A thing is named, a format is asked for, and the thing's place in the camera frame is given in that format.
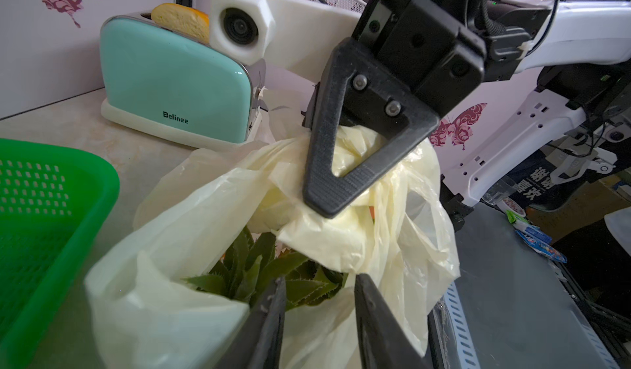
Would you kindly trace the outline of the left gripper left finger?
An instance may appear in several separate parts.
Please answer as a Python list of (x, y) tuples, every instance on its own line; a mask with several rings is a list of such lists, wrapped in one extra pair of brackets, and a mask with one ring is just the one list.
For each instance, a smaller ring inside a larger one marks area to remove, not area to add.
[(286, 282), (281, 276), (271, 281), (259, 296), (215, 368), (279, 368), (286, 303)]

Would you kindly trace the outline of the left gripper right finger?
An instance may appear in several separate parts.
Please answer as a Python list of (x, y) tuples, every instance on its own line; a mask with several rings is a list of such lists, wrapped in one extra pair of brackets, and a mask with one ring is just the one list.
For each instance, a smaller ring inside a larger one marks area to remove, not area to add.
[(362, 368), (419, 368), (419, 354), (370, 275), (356, 277), (354, 299)]

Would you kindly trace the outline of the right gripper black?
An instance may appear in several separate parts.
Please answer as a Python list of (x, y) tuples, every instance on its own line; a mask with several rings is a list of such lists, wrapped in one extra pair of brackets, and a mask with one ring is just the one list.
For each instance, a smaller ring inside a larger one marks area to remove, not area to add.
[(486, 44), (467, 22), (479, 2), (368, 1), (355, 40), (334, 49), (320, 80), (303, 179), (306, 205), (335, 218), (482, 83)]

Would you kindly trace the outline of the large pineapple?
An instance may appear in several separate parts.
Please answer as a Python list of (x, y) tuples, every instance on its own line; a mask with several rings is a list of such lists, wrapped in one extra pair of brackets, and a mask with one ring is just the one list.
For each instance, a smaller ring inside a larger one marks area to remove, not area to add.
[(282, 248), (276, 236), (253, 237), (245, 227), (205, 275), (185, 278), (195, 290), (253, 306), (268, 284), (285, 279), (286, 309), (317, 306), (333, 298), (348, 275), (330, 270), (294, 249)]

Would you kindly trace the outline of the yellow plastic bag orange print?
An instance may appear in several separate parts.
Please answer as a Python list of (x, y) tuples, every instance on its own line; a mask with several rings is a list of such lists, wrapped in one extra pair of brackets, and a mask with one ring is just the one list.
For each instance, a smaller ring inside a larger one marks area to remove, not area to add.
[(248, 307), (184, 283), (211, 269), (238, 232), (279, 241), (354, 279), (368, 274), (419, 354), (427, 317), (459, 275), (455, 231), (440, 204), (440, 165), (424, 140), (333, 219), (302, 200), (310, 134), (230, 152), (200, 149), (164, 176), (133, 232), (85, 279), (108, 368), (216, 362)]

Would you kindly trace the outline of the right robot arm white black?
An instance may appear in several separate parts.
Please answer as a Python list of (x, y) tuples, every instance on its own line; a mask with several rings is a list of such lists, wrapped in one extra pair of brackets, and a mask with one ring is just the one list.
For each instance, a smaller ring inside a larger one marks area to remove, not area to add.
[(630, 106), (630, 0), (369, 0), (331, 53), (307, 112), (305, 203), (333, 218), (481, 83), (539, 68), (517, 112), (443, 174), (460, 223), (548, 142), (602, 131)]

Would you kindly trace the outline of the blue white packets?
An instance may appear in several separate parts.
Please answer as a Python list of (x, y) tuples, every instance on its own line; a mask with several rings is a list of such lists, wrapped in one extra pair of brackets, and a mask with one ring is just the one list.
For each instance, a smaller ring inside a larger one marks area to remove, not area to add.
[(531, 224), (526, 218), (525, 210), (515, 201), (507, 197), (498, 202), (496, 206), (506, 214), (516, 234), (522, 238), (534, 252), (537, 252), (549, 260), (563, 264), (567, 262), (566, 256), (550, 245), (552, 238), (542, 232), (539, 227)]

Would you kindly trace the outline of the yellow bread slice in toaster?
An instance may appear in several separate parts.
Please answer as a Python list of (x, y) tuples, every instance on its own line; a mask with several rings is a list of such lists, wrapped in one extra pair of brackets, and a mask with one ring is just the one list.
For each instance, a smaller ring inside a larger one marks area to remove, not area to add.
[(209, 43), (209, 17), (204, 12), (175, 3), (164, 3), (153, 9), (151, 20), (162, 27)]

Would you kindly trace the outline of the mint green toaster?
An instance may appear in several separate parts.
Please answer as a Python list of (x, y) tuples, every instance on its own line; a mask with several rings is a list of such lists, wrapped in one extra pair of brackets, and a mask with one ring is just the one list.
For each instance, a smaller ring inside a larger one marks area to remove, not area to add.
[(255, 140), (266, 64), (243, 65), (154, 23), (116, 15), (100, 30), (104, 118), (193, 148), (229, 150)]

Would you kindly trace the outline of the green plastic basket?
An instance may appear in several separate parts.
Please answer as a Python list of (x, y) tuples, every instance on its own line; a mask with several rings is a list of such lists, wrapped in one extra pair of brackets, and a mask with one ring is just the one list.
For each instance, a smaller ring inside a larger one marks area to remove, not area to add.
[(1, 141), (1, 366), (24, 368), (119, 195), (92, 153)]

